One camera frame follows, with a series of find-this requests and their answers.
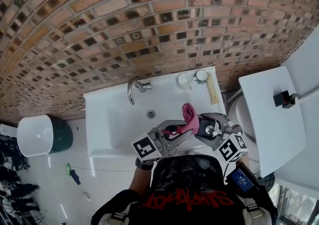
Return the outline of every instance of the faucet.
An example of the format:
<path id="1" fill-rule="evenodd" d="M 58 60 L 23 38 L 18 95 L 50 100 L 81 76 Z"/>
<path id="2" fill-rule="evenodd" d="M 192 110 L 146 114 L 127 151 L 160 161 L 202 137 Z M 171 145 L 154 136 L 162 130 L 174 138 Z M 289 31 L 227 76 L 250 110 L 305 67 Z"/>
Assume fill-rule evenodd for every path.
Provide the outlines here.
<path id="1" fill-rule="evenodd" d="M 132 94 L 132 84 L 135 84 L 135 87 L 138 88 L 138 90 L 141 92 L 141 93 L 144 93 L 147 89 L 151 89 L 152 88 L 152 85 L 150 83 L 150 79 L 149 79 L 149 82 L 148 83 L 144 83 L 142 84 L 141 82 L 135 80 L 135 79 L 131 79 L 129 81 L 129 84 L 128 84 L 128 96 L 129 96 L 129 100 L 131 102 L 131 104 L 135 104 L 135 101 L 133 99 L 133 94 Z"/>

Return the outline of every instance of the pink towel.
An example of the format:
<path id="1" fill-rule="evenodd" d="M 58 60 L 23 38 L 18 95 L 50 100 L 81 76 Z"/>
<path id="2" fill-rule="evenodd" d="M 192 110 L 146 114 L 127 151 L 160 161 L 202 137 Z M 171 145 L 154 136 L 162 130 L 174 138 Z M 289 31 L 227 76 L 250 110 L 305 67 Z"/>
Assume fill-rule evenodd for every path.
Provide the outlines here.
<path id="1" fill-rule="evenodd" d="M 182 108 L 184 120 L 187 122 L 184 126 L 178 126 L 177 131 L 172 133 L 167 130 L 162 130 L 163 133 L 170 135 L 184 134 L 185 132 L 192 130 L 192 134 L 197 134 L 199 129 L 199 119 L 194 107 L 190 103 L 185 103 Z"/>

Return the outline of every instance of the white sink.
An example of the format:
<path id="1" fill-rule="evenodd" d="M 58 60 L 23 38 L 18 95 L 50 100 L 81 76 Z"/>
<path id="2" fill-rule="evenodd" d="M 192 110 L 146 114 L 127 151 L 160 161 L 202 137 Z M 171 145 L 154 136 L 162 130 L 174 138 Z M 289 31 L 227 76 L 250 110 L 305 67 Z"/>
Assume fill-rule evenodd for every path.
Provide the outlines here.
<path id="1" fill-rule="evenodd" d="M 181 90 L 176 82 L 181 73 L 151 78 L 153 88 L 144 93 L 140 93 L 133 85 L 134 105 L 128 99 L 127 83 L 84 94 L 89 155 L 94 158 L 135 155 L 130 142 L 165 120 L 183 119 L 181 109 L 187 102 L 194 106 L 198 114 L 226 113 L 215 67 L 203 70 L 212 73 L 220 100 L 218 104 L 210 104 L 206 84 L 193 82 L 192 90 Z M 186 73 L 194 75 L 197 71 L 190 70 Z M 154 110 L 156 113 L 152 119 L 147 117 L 149 110 Z M 177 152 L 204 146 L 204 143 L 191 136 L 177 148 Z"/>

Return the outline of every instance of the brown tiles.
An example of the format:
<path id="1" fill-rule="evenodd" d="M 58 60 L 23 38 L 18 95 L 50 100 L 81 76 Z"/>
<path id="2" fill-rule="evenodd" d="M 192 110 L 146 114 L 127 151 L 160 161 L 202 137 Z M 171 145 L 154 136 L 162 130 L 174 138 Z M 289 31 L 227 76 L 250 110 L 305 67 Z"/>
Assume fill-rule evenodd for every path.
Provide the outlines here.
<path id="1" fill-rule="evenodd" d="M 221 89 L 233 90 L 238 77 L 280 65 L 302 44 L 319 20 L 317 5 L 0 0 L 0 119 L 82 117 L 84 92 L 211 65 Z"/>

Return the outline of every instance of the white floor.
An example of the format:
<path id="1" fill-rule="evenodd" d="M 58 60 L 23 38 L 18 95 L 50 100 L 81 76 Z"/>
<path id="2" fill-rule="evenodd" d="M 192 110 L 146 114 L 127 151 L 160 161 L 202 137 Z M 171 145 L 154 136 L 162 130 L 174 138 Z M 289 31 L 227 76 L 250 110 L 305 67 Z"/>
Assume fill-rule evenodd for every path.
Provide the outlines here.
<path id="1" fill-rule="evenodd" d="M 85 119 L 69 121 L 73 145 L 64 152 L 28 158 L 30 168 L 19 171 L 22 181 L 40 186 L 33 196 L 45 225 L 88 225 L 92 215 L 121 190 L 127 189 L 135 171 L 135 158 L 90 158 Z M 212 155 L 211 148 L 197 150 Z M 67 163 L 81 182 L 67 175 Z M 235 168 L 231 164 L 227 174 Z M 84 194 L 90 195 L 88 201 Z"/>

